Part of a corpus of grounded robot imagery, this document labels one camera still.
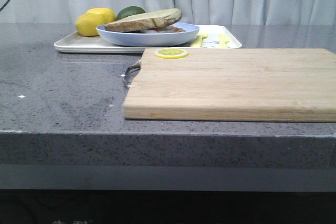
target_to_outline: toast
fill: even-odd
[[[162,28],[172,25],[181,19],[178,8],[156,10],[154,12],[135,14],[105,25],[107,31],[138,31],[143,29]]]

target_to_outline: gray countertop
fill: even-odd
[[[226,27],[246,48],[336,52],[335,26]],[[125,120],[121,75],[141,55],[58,52],[54,42],[72,32],[71,24],[0,24],[3,167],[322,169],[335,175],[335,123]],[[328,186],[336,190],[334,181]],[[0,188],[15,185],[4,181]]]

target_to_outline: white tray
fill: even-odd
[[[208,33],[207,38],[203,39],[203,48],[218,48],[218,34],[224,34],[230,42],[228,48],[239,48],[241,43],[224,27],[217,25],[198,25],[200,30]],[[179,47],[189,47],[190,43],[179,45]],[[84,37],[77,32],[54,43],[56,50],[67,53],[119,53],[119,54],[141,54],[144,47],[123,47],[114,45],[102,39],[100,36]]]

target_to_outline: lime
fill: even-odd
[[[164,59],[177,59],[188,55],[188,52],[182,48],[162,48],[155,52],[155,56]]]
[[[115,13],[112,9],[106,7],[92,8],[86,13],[96,13],[103,15],[105,24],[115,21]]]
[[[96,13],[85,13],[75,21],[77,32],[83,36],[97,36],[96,27],[105,24],[104,17]]]
[[[122,18],[126,18],[128,16],[132,16],[135,14],[141,14],[141,13],[145,13],[145,10],[143,8],[138,7],[138,6],[129,6],[129,7],[124,8],[118,13],[116,20],[120,20]]]

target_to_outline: wooden cutting board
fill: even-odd
[[[336,121],[336,54],[325,49],[146,49],[127,119]]]

